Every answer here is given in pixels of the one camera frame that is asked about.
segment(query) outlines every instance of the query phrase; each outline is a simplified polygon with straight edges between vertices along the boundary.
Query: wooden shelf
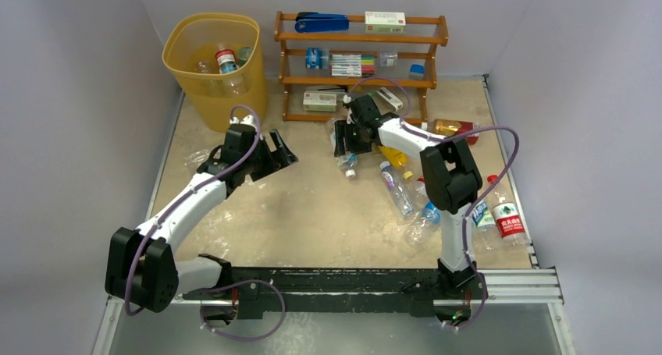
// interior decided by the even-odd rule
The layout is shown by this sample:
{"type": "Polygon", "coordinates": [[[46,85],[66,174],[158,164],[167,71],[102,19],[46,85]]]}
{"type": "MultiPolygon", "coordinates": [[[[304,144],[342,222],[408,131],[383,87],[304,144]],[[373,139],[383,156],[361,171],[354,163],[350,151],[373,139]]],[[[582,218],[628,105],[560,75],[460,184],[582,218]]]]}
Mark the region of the wooden shelf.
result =
{"type": "MultiPolygon", "coordinates": [[[[291,49],[287,47],[287,41],[354,41],[354,42],[375,42],[375,43],[406,43],[406,44],[427,44],[429,49],[426,53],[402,51],[398,52],[399,59],[419,59],[425,60],[425,79],[424,80],[406,80],[394,79],[402,87],[413,87],[418,90],[418,102],[421,108],[421,117],[416,119],[407,119],[408,122],[419,124],[427,122],[427,104],[425,103],[425,94],[427,89],[436,88],[436,66],[435,54],[438,45],[445,46],[448,43],[448,28],[446,25],[446,18],[439,17],[415,17],[407,16],[407,25],[432,25],[435,27],[434,33],[431,36],[420,36],[412,34],[394,34],[394,35],[378,35],[378,34],[345,34],[344,32],[329,32],[329,33],[297,33],[283,31],[285,22],[290,22],[294,25],[297,18],[295,13],[282,13],[276,14],[276,27],[274,29],[274,40],[280,43],[280,82],[285,87],[285,96],[283,100],[283,120],[286,121],[326,121],[331,118],[331,115],[320,114],[290,114],[289,101],[292,85],[315,85],[315,84],[329,84],[337,86],[352,86],[363,78],[345,78],[337,76],[291,76],[290,75],[290,56],[304,56],[306,55],[305,49],[291,49]]],[[[350,23],[363,23],[365,16],[353,15],[347,16],[350,23]]],[[[367,53],[373,54],[377,57],[377,51],[348,51],[348,50],[330,50],[333,53],[367,53]]],[[[395,86],[393,83],[385,80],[371,80],[366,83],[367,86],[395,86]]]]}
{"type": "MultiPolygon", "coordinates": [[[[284,76],[281,79],[282,84],[333,84],[336,86],[354,86],[359,80],[365,78],[345,78],[341,76],[284,76]]],[[[402,87],[432,88],[433,83],[430,80],[398,80],[402,87]]],[[[387,80],[371,80],[366,86],[386,86],[395,87],[387,80]]]]}

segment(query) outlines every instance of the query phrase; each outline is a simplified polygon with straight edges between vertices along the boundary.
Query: white box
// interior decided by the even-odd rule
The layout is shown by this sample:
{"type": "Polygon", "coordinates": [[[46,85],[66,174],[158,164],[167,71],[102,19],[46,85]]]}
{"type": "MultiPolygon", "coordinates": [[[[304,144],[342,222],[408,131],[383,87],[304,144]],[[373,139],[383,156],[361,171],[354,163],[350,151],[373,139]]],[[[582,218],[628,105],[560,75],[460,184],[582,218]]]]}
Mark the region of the white box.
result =
{"type": "Polygon", "coordinates": [[[304,110],[316,112],[335,112],[336,94],[317,91],[305,91],[304,110]]]}
{"type": "Polygon", "coordinates": [[[401,12],[366,12],[365,32],[370,34],[402,34],[407,23],[401,12]]]}

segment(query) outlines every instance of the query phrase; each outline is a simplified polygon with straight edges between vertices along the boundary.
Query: gray wall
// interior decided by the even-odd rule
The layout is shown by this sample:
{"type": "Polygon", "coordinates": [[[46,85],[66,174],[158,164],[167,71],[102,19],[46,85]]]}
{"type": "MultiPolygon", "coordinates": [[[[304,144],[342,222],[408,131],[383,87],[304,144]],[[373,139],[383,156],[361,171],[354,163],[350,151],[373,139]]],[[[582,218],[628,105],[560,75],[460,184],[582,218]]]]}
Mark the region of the gray wall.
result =
{"type": "Polygon", "coordinates": [[[492,72],[582,353],[660,353],[660,0],[534,0],[492,72]]]}
{"type": "MultiPolygon", "coordinates": [[[[164,42],[179,21],[196,12],[231,12],[254,18],[262,29],[265,70],[269,75],[275,75],[279,65],[279,45],[273,40],[274,20],[278,10],[346,14],[362,14],[366,10],[389,10],[405,12],[411,16],[445,15],[450,39],[448,46],[438,51],[438,70],[445,75],[464,75],[488,73],[494,67],[531,0],[143,0],[143,2],[164,42]]],[[[325,46],[324,42],[302,44],[325,46]]]]}
{"type": "Polygon", "coordinates": [[[0,31],[2,353],[89,353],[176,87],[140,0],[0,0],[0,31]]]}

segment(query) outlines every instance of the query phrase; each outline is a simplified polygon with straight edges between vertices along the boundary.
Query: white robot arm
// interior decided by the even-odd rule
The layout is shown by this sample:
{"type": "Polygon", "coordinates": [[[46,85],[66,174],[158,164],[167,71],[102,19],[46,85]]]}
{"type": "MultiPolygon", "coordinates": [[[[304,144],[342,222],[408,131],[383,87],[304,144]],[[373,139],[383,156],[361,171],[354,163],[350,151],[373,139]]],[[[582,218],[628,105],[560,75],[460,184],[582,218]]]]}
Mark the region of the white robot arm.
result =
{"type": "Polygon", "coordinates": [[[246,175],[257,181],[298,161],[277,130],[270,134],[276,146],[274,151],[270,151],[264,137],[259,137],[251,152],[256,141],[252,116],[241,122],[233,119],[225,143],[212,150],[181,193],[136,229],[117,230],[110,243],[106,292],[160,312],[175,295],[229,284],[228,261],[202,254],[190,261],[175,262],[173,255],[200,220],[240,186],[246,175]],[[242,158],[244,162],[230,172],[228,167],[242,158]],[[146,246],[137,255],[142,242],[146,246]],[[136,257],[141,260],[131,275],[130,266],[136,257]],[[127,284],[130,284],[130,296],[125,296],[127,284]]]}
{"type": "Polygon", "coordinates": [[[345,151],[369,152],[372,145],[377,144],[396,148],[421,162],[426,193],[442,211],[439,268],[447,276],[450,286],[462,285],[475,275],[469,265],[475,263],[472,231],[468,229],[465,245],[463,215],[476,200],[482,186],[466,141],[434,141],[440,136],[409,125],[393,113],[382,115],[370,96],[355,98],[345,106],[349,108],[349,117],[347,121],[336,121],[335,155],[345,154],[345,151]],[[454,168],[448,170],[446,163],[454,164],[454,168]]]}

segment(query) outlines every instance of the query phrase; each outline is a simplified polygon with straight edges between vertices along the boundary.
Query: medicine box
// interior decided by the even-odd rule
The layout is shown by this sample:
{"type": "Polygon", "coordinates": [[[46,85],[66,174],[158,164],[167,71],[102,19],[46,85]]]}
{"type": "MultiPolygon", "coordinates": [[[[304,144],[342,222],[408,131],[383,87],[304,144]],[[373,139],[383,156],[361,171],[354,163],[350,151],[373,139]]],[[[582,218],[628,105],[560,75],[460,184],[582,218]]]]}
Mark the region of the medicine box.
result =
{"type": "Polygon", "coordinates": [[[367,34],[402,34],[407,26],[404,13],[366,12],[365,32],[367,34]]]}

